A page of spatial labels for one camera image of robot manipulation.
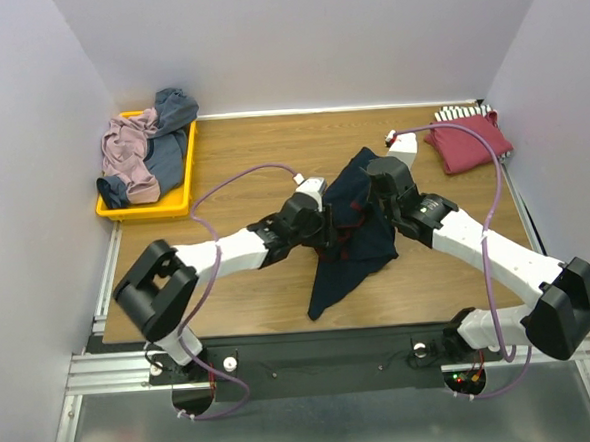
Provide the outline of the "navy basketball jersey tank top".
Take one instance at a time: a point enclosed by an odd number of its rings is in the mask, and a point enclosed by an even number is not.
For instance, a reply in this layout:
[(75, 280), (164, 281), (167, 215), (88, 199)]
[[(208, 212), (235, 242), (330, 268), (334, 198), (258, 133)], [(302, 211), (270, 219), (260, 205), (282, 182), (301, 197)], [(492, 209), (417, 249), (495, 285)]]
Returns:
[(326, 189), (323, 204), (331, 208), (335, 242), (320, 248), (308, 317), (316, 321), (368, 276), (398, 257), (395, 229), (369, 200), (366, 167), (377, 155), (363, 147)]

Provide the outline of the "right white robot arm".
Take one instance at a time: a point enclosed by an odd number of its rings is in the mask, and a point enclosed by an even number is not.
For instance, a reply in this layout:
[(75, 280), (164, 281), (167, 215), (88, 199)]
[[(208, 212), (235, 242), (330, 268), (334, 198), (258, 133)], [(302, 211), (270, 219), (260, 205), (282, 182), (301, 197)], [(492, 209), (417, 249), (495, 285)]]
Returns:
[(370, 194), (389, 223), (408, 239), (472, 265), (521, 299), (518, 307), (466, 309), (450, 322), (443, 350), (466, 361), (479, 349), (531, 346), (568, 360), (590, 332), (590, 264), (529, 250), (484, 228), (454, 202), (419, 192), (406, 163), (374, 159)]

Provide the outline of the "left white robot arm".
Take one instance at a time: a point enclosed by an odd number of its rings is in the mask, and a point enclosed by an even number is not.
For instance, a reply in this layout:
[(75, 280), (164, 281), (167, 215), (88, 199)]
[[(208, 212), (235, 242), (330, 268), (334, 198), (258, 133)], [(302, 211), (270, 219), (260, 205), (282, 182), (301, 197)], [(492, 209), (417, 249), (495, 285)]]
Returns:
[(203, 346), (183, 321), (195, 288), (279, 263), (296, 247), (321, 249), (335, 240), (331, 207), (294, 193), (280, 211), (216, 241), (149, 244), (117, 283), (113, 299), (143, 337), (171, 358), (175, 375), (194, 382), (206, 371)]

